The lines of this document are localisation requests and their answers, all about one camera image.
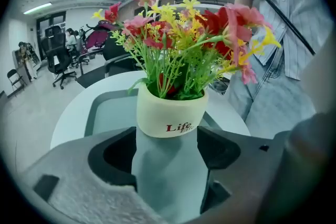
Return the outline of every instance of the hair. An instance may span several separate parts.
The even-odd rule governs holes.
[[[66,32],[68,32],[71,36],[74,36],[74,35],[75,35],[75,32],[73,31],[72,28],[68,28],[68,29],[66,30]]]

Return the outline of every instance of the jeans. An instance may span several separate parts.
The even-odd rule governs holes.
[[[274,52],[265,66],[255,56],[250,63],[258,83],[244,85],[237,72],[231,78],[226,96],[252,136],[272,139],[315,114],[300,81],[285,76],[283,47]]]

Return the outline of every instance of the striped shirt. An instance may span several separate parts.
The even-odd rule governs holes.
[[[333,21],[327,5],[323,0],[272,0],[278,8],[305,37],[315,52],[324,44],[331,32]],[[287,25],[281,20],[280,16],[265,1],[260,0],[259,11],[264,15],[265,20],[273,26],[274,34],[278,41],[283,42],[285,52],[285,75],[299,80],[301,71],[311,60],[312,55],[304,44],[287,29]],[[252,39],[262,41],[265,30],[259,28]],[[276,46],[264,47],[263,55],[256,55],[262,65],[275,51]]]

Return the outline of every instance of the fluorescent light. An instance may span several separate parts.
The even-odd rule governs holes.
[[[32,9],[26,11],[26,12],[23,12],[23,14],[29,14],[29,13],[32,13],[32,12],[38,10],[38,9],[45,8],[45,7],[48,7],[48,6],[51,6],[51,3],[50,3],[50,2],[47,3],[47,4],[44,4],[44,5],[38,6],[38,7],[36,7],[36,8],[32,8]]]

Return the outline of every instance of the white flower pot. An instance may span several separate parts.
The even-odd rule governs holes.
[[[139,128],[148,136],[167,138],[194,130],[202,120],[208,94],[195,100],[166,100],[152,95],[142,83],[138,92],[137,117]]]

